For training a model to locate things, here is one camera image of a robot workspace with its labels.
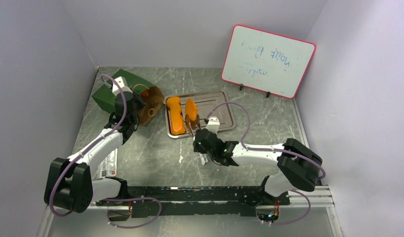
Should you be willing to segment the silver metal tongs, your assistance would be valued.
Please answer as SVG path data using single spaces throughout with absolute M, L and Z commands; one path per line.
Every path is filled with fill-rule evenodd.
M 201 130 L 199 115 L 190 116 L 189 114 L 186 114 L 184 121 L 192 137 L 195 136 L 197 130 Z M 206 155 L 199 154 L 198 157 L 200 158 L 202 165 L 206 165 L 206 163 L 208 162 Z

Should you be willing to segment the green brown paper bag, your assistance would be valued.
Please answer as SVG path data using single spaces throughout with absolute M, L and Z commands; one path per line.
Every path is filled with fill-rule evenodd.
M 137 95 L 134 102 L 140 108 L 138 110 L 139 125 L 148 125 L 164 104 L 164 95 L 161 89 L 144 78 L 122 69 L 119 69 L 112 76 L 113 79 L 119 77 L 125 79 L 129 88 L 125 91 L 126 100 L 129 101 L 132 98 L 131 92 Z M 104 84 L 92 94 L 92 98 L 103 111 L 112 114 L 118 104 L 116 98 L 121 96 L 113 94 L 112 90 L 117 90 L 117 87 L 112 84 L 111 80 L 103 80 Z

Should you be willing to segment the orange fake bread loaf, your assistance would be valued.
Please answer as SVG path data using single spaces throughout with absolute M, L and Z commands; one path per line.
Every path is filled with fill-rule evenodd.
M 181 135 L 186 133 L 184 119 L 182 116 L 182 107 L 178 96 L 169 97 L 166 105 L 170 110 L 171 132 L 173 135 Z

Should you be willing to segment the orange fake croissant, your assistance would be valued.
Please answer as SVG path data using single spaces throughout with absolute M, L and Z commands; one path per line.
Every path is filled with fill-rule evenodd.
M 196 121 L 198 118 L 198 108 L 192 99 L 187 99 L 185 103 L 185 116 L 184 118 L 189 121 Z

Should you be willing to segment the silver metal tray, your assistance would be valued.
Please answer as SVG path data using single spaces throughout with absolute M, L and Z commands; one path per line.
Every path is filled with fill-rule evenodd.
M 182 113 L 185 113 L 185 103 L 188 99 L 192 99 L 198 107 L 198 113 L 200 115 L 201 127 L 205 128 L 206 123 L 203 121 L 211 112 L 214 107 L 224 102 L 229 101 L 228 94 L 223 90 L 212 90 L 204 92 L 193 92 L 188 94 L 173 94 L 165 97 L 164 101 L 167 101 L 170 97 L 179 97 L 180 105 L 182 107 Z M 236 119 L 233 110 L 230 105 L 222 105 L 212 112 L 212 116 L 217 117 L 220 121 L 218 131 L 229 131 L 236 127 Z M 167 126 L 167 135 L 172 139 L 187 138 L 191 136 L 191 133 L 187 131 L 184 134 L 174 135 L 172 133 L 172 123 L 170 118 L 170 109 L 165 108 L 165 120 Z

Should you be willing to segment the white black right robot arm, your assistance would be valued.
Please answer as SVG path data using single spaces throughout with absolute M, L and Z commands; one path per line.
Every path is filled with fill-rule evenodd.
M 213 132 L 202 129 L 195 133 L 193 150 L 223 166 L 277 167 L 279 172 L 267 177 L 259 191 L 259 199 L 264 204 L 271 204 L 282 193 L 293 189 L 314 191 L 323 173 L 322 159 L 293 138 L 277 145 L 244 145 L 238 141 L 224 142 Z

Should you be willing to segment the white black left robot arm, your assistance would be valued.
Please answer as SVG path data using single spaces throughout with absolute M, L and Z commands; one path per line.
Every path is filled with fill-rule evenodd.
M 82 213 L 92 202 L 113 201 L 123 205 L 129 199 L 127 181 L 106 177 L 93 180 L 100 163 L 114 150 L 124 145 L 140 123 L 138 112 L 145 107 L 139 94 L 126 91 L 115 98 L 115 111 L 101 133 L 79 152 L 68 158 L 52 161 L 44 193 L 44 202 L 51 212 L 62 217 L 56 207 L 67 214 Z

